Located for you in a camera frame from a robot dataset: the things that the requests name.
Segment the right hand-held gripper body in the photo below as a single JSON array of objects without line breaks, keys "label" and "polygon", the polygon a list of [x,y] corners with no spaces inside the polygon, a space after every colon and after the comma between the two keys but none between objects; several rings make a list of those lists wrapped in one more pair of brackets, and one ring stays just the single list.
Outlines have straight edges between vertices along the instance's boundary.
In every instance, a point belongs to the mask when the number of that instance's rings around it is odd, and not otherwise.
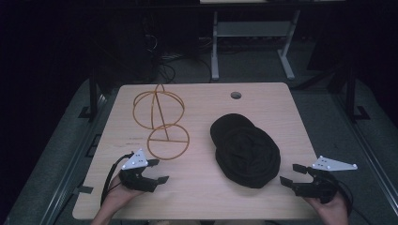
[{"label": "right hand-held gripper body", "polygon": [[332,172],[355,171],[357,164],[350,164],[336,159],[320,156],[313,164],[306,166],[313,181],[311,183],[295,183],[294,192],[297,196],[316,198],[321,203],[329,203],[335,194],[340,192],[345,200],[353,203],[352,193],[348,187],[342,187],[341,182]]}]

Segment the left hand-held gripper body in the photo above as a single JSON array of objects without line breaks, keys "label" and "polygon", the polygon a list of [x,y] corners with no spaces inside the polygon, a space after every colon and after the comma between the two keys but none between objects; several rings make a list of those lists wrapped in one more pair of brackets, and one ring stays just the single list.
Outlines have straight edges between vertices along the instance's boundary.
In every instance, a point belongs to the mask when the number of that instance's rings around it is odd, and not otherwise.
[{"label": "left hand-held gripper body", "polygon": [[158,185],[157,180],[142,176],[143,171],[147,168],[147,161],[142,149],[133,153],[119,173],[122,185],[129,189],[153,192]]}]

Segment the black hat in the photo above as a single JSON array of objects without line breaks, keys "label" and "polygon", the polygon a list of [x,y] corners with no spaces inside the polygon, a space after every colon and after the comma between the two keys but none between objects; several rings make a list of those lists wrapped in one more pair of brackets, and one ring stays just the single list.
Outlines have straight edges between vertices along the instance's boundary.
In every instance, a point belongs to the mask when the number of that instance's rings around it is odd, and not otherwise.
[{"label": "black hat", "polygon": [[210,136],[216,161],[231,181],[247,188],[262,188],[278,174],[279,147],[247,117],[223,115],[211,125]]}]

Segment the gold wire hat stand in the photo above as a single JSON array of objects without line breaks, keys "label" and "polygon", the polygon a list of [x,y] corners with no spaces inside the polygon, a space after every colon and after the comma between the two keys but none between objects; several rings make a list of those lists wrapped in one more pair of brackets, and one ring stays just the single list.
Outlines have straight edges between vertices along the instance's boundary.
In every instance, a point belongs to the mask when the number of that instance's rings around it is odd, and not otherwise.
[{"label": "gold wire hat stand", "polygon": [[157,159],[181,157],[191,142],[189,131],[180,125],[186,111],[183,99],[167,91],[163,84],[138,94],[132,102],[132,118],[141,128],[150,131],[147,151]]}]

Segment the person's right hand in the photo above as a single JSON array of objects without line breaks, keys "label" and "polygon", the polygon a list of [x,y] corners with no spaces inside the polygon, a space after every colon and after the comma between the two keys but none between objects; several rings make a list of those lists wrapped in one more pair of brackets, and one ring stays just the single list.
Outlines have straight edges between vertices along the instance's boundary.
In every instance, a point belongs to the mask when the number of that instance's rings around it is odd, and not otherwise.
[{"label": "person's right hand", "polygon": [[324,225],[349,225],[344,197],[337,192],[331,202],[321,203],[316,198],[304,198],[319,215]]}]

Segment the person's left hand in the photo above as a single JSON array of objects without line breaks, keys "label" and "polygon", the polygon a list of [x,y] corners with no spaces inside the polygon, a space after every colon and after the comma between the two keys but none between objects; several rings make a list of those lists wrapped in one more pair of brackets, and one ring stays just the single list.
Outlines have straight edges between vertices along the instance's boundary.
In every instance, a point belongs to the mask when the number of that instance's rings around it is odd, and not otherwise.
[{"label": "person's left hand", "polygon": [[111,187],[100,207],[100,211],[103,215],[112,217],[118,210],[122,209],[135,197],[141,194],[143,194],[143,191],[124,187],[117,175],[111,182]]}]

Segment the black table edge clip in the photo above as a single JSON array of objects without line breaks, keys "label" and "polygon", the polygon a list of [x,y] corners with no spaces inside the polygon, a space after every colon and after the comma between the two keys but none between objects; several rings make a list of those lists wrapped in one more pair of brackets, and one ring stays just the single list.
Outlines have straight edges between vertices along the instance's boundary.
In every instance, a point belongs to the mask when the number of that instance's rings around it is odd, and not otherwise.
[{"label": "black table edge clip", "polygon": [[76,187],[76,188],[72,191],[72,193],[73,193],[73,194],[76,194],[76,195],[79,194],[79,193],[91,194],[92,191],[93,191],[93,188],[92,188],[92,187],[79,186],[79,187]]}]

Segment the black metal stand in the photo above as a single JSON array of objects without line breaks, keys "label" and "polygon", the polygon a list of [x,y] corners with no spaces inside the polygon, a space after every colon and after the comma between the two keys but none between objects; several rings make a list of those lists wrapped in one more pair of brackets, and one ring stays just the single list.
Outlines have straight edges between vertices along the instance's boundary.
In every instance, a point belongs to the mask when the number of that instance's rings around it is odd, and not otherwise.
[{"label": "black metal stand", "polygon": [[356,78],[357,72],[352,67],[347,75],[345,92],[345,113],[352,123],[356,123],[358,120],[370,119],[366,110],[356,104]]},{"label": "black metal stand", "polygon": [[98,80],[98,73],[92,70],[88,79],[89,105],[83,106],[79,113],[79,118],[87,119],[89,123],[96,119],[101,104],[106,101],[106,97],[100,91]]}]

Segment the grey metal floor rail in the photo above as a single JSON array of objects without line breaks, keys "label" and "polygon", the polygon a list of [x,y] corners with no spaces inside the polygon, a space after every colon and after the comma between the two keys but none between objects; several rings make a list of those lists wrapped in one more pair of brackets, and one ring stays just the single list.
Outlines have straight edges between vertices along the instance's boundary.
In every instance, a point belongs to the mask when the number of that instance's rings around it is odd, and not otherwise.
[{"label": "grey metal floor rail", "polygon": [[374,148],[366,140],[362,130],[358,125],[359,121],[368,121],[371,119],[371,117],[362,106],[354,106],[352,110],[348,110],[341,97],[338,95],[332,95],[331,98],[342,112],[346,123],[351,128],[358,144],[360,145],[365,160],[375,174],[377,183],[384,193],[392,211],[398,217],[398,189],[393,185],[379,159],[377,158]]},{"label": "grey metal floor rail", "polygon": [[54,225],[73,191],[84,181],[92,144],[103,127],[100,118],[107,99],[103,94],[96,98],[97,114],[91,118],[88,97],[75,97],[67,108],[56,129],[54,139],[49,143],[50,150],[45,157],[46,178],[55,182],[50,201],[40,217],[39,225]]}]

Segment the white metal desk frame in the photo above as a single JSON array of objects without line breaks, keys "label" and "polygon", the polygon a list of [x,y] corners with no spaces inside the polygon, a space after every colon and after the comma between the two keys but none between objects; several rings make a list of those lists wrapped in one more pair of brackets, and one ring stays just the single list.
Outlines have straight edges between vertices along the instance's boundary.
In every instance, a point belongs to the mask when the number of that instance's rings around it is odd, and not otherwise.
[{"label": "white metal desk frame", "polygon": [[285,43],[277,51],[283,71],[288,80],[294,80],[295,74],[287,59],[289,47],[299,20],[300,11],[293,13],[290,21],[275,22],[223,22],[219,20],[219,13],[213,13],[212,51],[211,51],[211,80],[220,78],[218,60],[218,38],[285,38]]}]

